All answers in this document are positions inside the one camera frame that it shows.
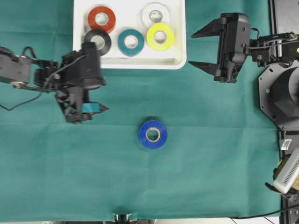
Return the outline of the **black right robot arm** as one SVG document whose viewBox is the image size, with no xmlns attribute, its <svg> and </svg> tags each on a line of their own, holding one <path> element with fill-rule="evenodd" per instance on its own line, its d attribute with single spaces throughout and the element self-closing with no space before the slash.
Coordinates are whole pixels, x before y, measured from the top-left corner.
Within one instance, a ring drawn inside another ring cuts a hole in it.
<svg viewBox="0 0 299 224">
<path fill-rule="evenodd" d="M 242 13 L 222 13 L 192 38 L 219 37 L 216 63 L 189 63 L 214 77 L 220 83 L 236 83 L 237 76 L 248 56 L 258 67 L 279 64 L 289 67 L 299 59 L 299 36 L 294 32 L 261 36 L 252 27 L 249 17 Z"/>
</svg>

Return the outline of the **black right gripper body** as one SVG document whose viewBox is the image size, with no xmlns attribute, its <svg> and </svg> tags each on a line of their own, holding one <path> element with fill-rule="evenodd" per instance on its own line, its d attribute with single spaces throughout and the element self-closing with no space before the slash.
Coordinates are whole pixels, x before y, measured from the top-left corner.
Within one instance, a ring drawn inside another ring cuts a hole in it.
<svg viewBox="0 0 299 224">
<path fill-rule="evenodd" d="M 252 61 L 256 62 L 259 67 L 265 67 L 271 62 L 271 37 L 269 35 L 261 36 L 257 34 L 256 39 L 249 39 L 249 46 L 245 47 L 246 59 L 243 63 L 235 64 L 232 63 L 228 55 L 225 54 L 225 37 L 226 37 L 226 23 L 227 14 L 222 13 L 220 15 L 219 22 L 222 24 L 222 31 L 219 36 L 219 47 L 217 55 L 217 64 L 220 65 L 219 75 L 214 76 L 214 80 L 223 83 L 235 83 L 237 76 L 246 61 L 248 56 L 252 57 Z M 257 28 L 251 27 L 251 31 L 259 32 Z"/>
</svg>

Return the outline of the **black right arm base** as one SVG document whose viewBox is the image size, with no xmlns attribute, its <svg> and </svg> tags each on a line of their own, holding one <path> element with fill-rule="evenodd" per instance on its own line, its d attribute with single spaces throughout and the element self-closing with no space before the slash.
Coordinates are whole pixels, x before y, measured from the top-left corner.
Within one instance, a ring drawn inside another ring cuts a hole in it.
<svg viewBox="0 0 299 224">
<path fill-rule="evenodd" d="M 282 131 L 299 130 L 299 63 L 269 66 L 258 79 L 262 112 Z"/>
</svg>

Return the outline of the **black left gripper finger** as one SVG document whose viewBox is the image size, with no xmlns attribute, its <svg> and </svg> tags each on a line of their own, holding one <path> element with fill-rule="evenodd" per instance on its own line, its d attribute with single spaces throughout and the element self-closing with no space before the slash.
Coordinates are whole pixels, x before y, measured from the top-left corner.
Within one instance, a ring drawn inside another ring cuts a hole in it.
<svg viewBox="0 0 299 224">
<path fill-rule="evenodd" d="M 107 110 L 109 110 L 108 107 L 106 107 L 102 104 L 99 104 L 97 102 L 90 102 L 90 103 L 82 104 L 82 113 L 97 114 L 97 113 L 102 113 Z"/>
</svg>

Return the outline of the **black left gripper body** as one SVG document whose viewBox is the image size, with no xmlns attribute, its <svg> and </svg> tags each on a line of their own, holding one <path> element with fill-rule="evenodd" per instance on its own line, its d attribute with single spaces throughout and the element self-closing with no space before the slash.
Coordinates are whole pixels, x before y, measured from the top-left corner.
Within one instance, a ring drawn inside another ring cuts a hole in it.
<svg viewBox="0 0 299 224">
<path fill-rule="evenodd" d="M 35 70 L 34 84 L 39 91 L 55 92 L 55 99 L 65 117 L 66 122 L 78 124 L 92 119 L 93 114 L 82 113 L 82 104 L 90 103 L 89 91 L 81 86 L 66 86 L 62 84 L 62 71 L 66 67 L 58 67 L 53 61 L 44 61 Z"/>
</svg>

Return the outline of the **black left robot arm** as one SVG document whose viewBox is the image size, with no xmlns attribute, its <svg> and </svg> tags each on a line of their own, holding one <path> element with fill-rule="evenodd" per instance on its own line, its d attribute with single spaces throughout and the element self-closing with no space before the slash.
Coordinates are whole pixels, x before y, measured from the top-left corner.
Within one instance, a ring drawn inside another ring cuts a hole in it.
<svg viewBox="0 0 299 224">
<path fill-rule="evenodd" d="M 93 115 L 109 109 L 89 99 L 89 91 L 107 84 L 100 71 L 95 43 L 83 43 L 79 51 L 64 55 L 61 63 L 37 58 L 32 47 L 24 49 L 27 50 L 32 56 L 25 52 L 17 56 L 5 47 L 0 48 L 2 83 L 39 94 L 54 92 L 67 123 L 90 121 Z"/>
</svg>

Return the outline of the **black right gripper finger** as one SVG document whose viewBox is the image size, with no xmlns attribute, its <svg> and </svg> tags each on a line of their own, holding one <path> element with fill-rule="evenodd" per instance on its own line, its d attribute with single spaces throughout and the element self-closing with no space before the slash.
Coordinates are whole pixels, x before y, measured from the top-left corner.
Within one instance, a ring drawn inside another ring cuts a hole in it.
<svg viewBox="0 0 299 224">
<path fill-rule="evenodd" d="M 216 76 L 219 75 L 220 72 L 220 65 L 219 64 L 214 64 L 214 63 L 203 63 L 203 62 L 195 62 L 195 61 L 189 61 L 189 64 L 192 66 L 201 69 L 202 71 Z"/>
<path fill-rule="evenodd" d="M 191 38 L 201 38 L 201 37 L 211 37 L 211 36 L 220 36 L 222 31 L 222 24 L 219 22 L 219 19 L 214 19 L 202 29 L 196 31 L 191 35 Z"/>
</svg>

